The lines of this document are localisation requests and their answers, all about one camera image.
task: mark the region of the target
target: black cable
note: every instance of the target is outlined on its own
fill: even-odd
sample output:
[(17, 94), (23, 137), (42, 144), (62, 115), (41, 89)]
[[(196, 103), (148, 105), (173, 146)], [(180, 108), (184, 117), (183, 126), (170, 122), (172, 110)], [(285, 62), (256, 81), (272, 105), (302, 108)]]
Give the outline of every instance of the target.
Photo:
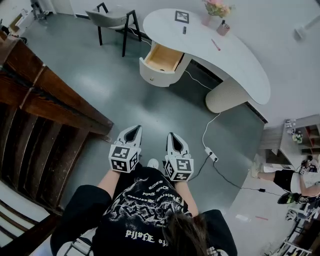
[(209, 157), (210, 157), (210, 155), (208, 155), (208, 156), (206, 157), (206, 159), (204, 160), (204, 163), (203, 163), (203, 165), (201, 166), (201, 168), (200, 168), (199, 172), (197, 173), (197, 175), (194, 176), (194, 177), (192, 177), (191, 179), (189, 179), (189, 182), (192, 181), (193, 179), (195, 179), (196, 177), (198, 177), (198, 175), (200, 174), (200, 172), (201, 172), (201, 170), (202, 170), (202, 167), (204, 167), (204, 165), (205, 165), (205, 163), (207, 162), (207, 160), (208, 160)]
[(235, 186), (236, 188), (238, 188), (238, 189), (240, 189), (240, 190), (256, 190), (256, 191), (259, 191), (259, 192), (262, 192), (262, 193), (268, 193), (268, 194), (272, 194), (272, 195), (281, 197), (281, 195), (279, 195), (279, 194), (267, 192), (264, 188), (253, 189), (253, 188), (249, 188), (249, 187), (240, 187), (240, 186), (232, 183), (231, 181), (227, 180), (227, 179), (225, 178), (225, 176), (223, 176), (223, 175), (218, 171), (218, 169), (215, 167), (215, 163), (216, 163), (216, 161), (213, 162), (213, 168), (216, 170), (216, 172), (217, 172), (226, 182), (230, 183), (231, 185)]

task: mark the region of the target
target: pen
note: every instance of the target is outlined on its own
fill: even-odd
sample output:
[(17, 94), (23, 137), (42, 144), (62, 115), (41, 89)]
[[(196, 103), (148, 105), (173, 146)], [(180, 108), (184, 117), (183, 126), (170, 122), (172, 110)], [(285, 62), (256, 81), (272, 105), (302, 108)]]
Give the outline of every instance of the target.
[(218, 49), (218, 51), (220, 51), (221, 49), (219, 48), (219, 46), (216, 44), (216, 42), (211, 38), (211, 41), (213, 42), (213, 44), (215, 45), (215, 47)]

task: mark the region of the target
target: desk drawer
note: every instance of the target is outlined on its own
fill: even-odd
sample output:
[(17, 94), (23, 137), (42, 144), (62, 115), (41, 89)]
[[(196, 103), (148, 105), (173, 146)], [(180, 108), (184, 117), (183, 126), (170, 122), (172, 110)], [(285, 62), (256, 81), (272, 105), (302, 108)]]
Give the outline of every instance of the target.
[(144, 59), (144, 62), (160, 71), (175, 71), (183, 53), (157, 44)]
[(156, 44), (145, 59), (139, 59), (140, 75), (151, 85), (168, 87), (181, 77), (179, 72), (177, 76), (176, 69), (183, 56), (184, 54), (180, 51)]

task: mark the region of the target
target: white chair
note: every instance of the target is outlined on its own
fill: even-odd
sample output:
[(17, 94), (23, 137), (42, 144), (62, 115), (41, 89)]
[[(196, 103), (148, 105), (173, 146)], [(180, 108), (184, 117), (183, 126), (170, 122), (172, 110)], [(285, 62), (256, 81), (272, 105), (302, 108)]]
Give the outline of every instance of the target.
[[(100, 13), (100, 7), (104, 9), (105, 14)], [(102, 2), (93, 10), (86, 10), (85, 12), (86, 14), (88, 14), (90, 20), (92, 20), (92, 22), (96, 26), (98, 26), (100, 45), (102, 45), (101, 27), (109, 28), (115, 31), (121, 31), (124, 29), (122, 57), (124, 57), (126, 54), (126, 42), (127, 42), (127, 33), (128, 33), (129, 25), (132, 25), (132, 24), (135, 25), (136, 32), (139, 37), (139, 41), (140, 42), (142, 41), (135, 10), (127, 11), (123, 8), (117, 8), (115, 10), (109, 11), (105, 3)]]

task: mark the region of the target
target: shoe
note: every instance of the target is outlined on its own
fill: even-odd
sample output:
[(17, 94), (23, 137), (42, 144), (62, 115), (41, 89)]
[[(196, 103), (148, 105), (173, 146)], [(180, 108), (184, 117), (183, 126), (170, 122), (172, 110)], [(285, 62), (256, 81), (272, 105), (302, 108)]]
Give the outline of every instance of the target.
[(258, 165), (256, 162), (253, 162), (251, 169), (250, 169), (250, 172), (251, 172), (252, 178), (258, 178), (259, 171), (258, 171)]
[(154, 169), (157, 169), (157, 170), (158, 170), (158, 169), (159, 169), (159, 162), (158, 162), (158, 160), (157, 160), (157, 159), (154, 159), (154, 158), (150, 159), (149, 162), (148, 162), (147, 167), (151, 167), (151, 168), (154, 168)]

